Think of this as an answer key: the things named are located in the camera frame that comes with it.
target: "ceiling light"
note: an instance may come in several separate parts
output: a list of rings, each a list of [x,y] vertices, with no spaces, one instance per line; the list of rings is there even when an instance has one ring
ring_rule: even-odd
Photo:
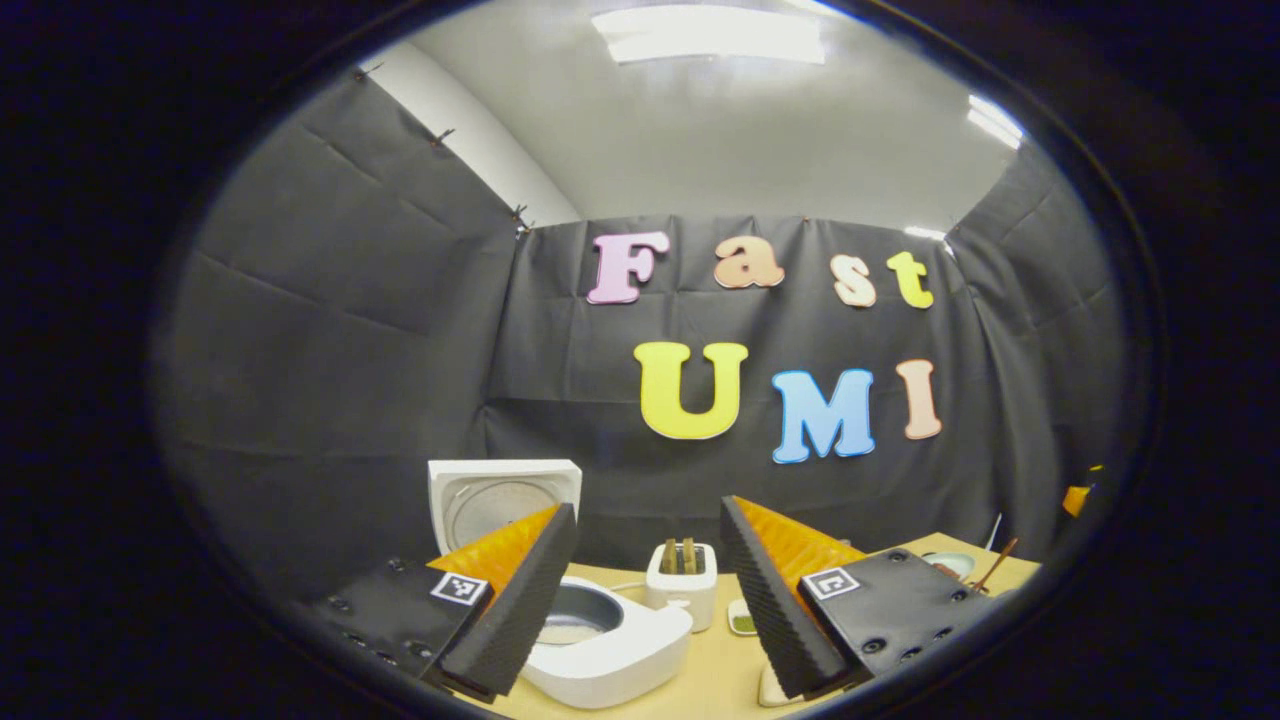
[[[818,24],[721,5],[655,5],[591,18],[616,63],[690,55],[771,58],[820,65]]]
[[[1021,128],[1004,110],[982,97],[969,96],[968,119],[1014,150],[1021,145]]]
[[[920,228],[916,225],[909,225],[906,228],[902,228],[902,232],[905,232],[906,234],[914,234],[915,237],[927,237],[929,240],[937,240],[938,242],[945,241],[947,238],[947,233],[942,231],[931,231],[929,228]]]

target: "pink letter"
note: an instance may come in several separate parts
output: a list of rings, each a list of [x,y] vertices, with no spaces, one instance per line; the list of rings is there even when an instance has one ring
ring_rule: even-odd
[[[671,240],[664,232],[640,232],[630,234],[602,234],[595,238],[600,249],[600,264],[595,275],[595,290],[586,293],[591,305],[614,305],[635,302],[640,291],[631,287],[627,277],[636,274],[640,282],[653,277],[653,251],[671,250]],[[632,247],[640,251],[631,255]]]

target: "white wall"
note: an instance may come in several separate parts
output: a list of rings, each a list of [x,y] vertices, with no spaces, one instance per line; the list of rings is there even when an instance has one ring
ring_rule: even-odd
[[[402,42],[360,64],[433,133],[456,132],[444,143],[507,205],[527,205],[526,223],[539,227],[582,217],[511,132],[466,87],[425,53]]]

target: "chopsticks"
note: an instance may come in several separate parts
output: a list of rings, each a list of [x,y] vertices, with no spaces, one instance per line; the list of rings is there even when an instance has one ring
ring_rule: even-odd
[[[1009,553],[1014,551],[1015,544],[1018,544],[1018,538],[1009,541],[1009,544],[1005,546],[1005,550],[1000,551],[1000,557],[997,557],[996,562],[992,564],[991,570],[987,570],[987,574],[983,575],[980,580],[974,583],[973,592],[983,591],[983,585],[987,583],[988,579],[991,579],[991,574],[996,571],[996,568],[1000,568],[1000,564],[1004,562],[1006,557],[1009,557]]]

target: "orange object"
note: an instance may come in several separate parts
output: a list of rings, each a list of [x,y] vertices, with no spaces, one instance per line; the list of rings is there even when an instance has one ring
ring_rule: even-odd
[[[1062,510],[1071,514],[1073,518],[1080,516],[1080,509],[1084,507],[1084,498],[1089,496],[1089,488],[1080,486],[1071,486],[1066,488],[1066,497],[1062,498]]]
[[[773,568],[791,588],[791,594],[795,596],[800,607],[810,616],[813,612],[809,611],[809,605],[800,597],[800,578],[867,557],[865,552],[768,507],[762,507],[741,497],[735,497],[733,501],[737,502],[746,521],[755,530],[760,544],[769,560],[773,561]]]
[[[493,600],[497,600],[557,510],[559,506],[552,505],[547,510],[498,528],[470,544],[436,557],[426,566],[488,580],[493,585]]]

